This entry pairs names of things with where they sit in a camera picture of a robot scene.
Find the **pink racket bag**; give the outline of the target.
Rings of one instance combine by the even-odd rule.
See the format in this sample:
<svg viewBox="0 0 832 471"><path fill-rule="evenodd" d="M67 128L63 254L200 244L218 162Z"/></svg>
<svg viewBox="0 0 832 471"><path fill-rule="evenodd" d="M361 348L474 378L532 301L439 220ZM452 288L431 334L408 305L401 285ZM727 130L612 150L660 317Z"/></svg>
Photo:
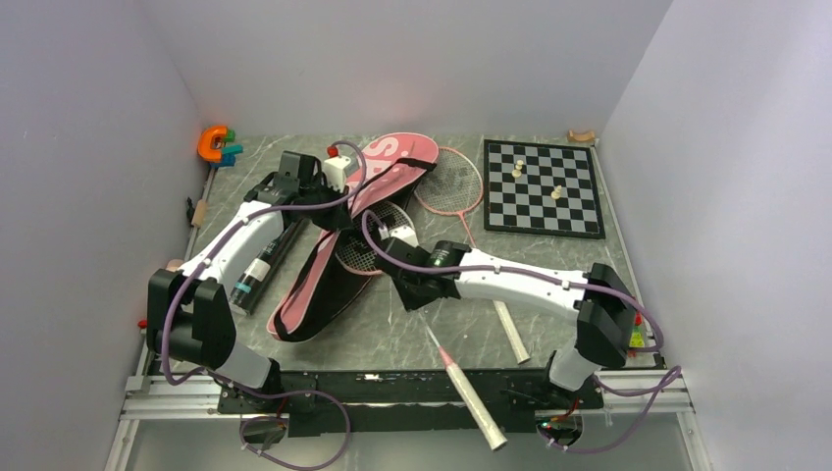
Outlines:
<svg viewBox="0 0 832 471"><path fill-rule="evenodd" d="M363 148L366 178L349 200L353 222L370 209L378 216L388 209L406 209L415 187L433 171L438 144L415 132L382 135ZM353 304L379 273L375 254L358 228L320 232L295 281L267 322L276 340L306 341L331 324Z"/></svg>

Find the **black shuttlecock tube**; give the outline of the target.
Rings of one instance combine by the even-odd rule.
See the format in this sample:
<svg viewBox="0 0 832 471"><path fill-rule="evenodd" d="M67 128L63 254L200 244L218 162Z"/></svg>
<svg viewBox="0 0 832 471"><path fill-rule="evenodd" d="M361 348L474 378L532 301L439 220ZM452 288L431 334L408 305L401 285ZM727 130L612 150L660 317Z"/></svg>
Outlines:
<svg viewBox="0 0 832 471"><path fill-rule="evenodd" d="M234 314L250 316L259 303L265 288L284 264L307 221L290 223L283 233L259 252L235 282L229 301Z"/></svg>

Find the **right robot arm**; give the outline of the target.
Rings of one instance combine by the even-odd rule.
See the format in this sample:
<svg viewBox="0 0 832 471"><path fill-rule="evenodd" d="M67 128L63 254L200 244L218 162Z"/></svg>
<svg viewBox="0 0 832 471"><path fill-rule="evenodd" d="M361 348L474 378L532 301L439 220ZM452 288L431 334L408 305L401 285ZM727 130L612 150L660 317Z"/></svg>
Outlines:
<svg viewBox="0 0 832 471"><path fill-rule="evenodd" d="M572 325L572 341L552 354L540 383L553 407L567 405L597 371L627 363L636 300L607 265L596 263L588 272L554 270L463 243L442 240L428 251L396 237L384 240L375 258L408 310L439 298L486 299L527 305Z"/></svg>

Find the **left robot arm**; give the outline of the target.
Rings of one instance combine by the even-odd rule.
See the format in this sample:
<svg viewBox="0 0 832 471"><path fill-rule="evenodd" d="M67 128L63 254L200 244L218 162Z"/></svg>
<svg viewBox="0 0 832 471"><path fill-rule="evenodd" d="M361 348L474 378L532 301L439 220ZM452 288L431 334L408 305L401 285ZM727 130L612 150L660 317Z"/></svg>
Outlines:
<svg viewBox="0 0 832 471"><path fill-rule="evenodd" d="M161 359L168 383L178 386L206 374L243 391L259 412L282 398L280 364L236 337L229 292L268 242L286 225L308 220L325 230L351 223L348 204L364 185L368 165L361 150L330 156L286 151L277 171L242 199L232 220L176 271L158 270L148 283L146 341Z"/></svg>

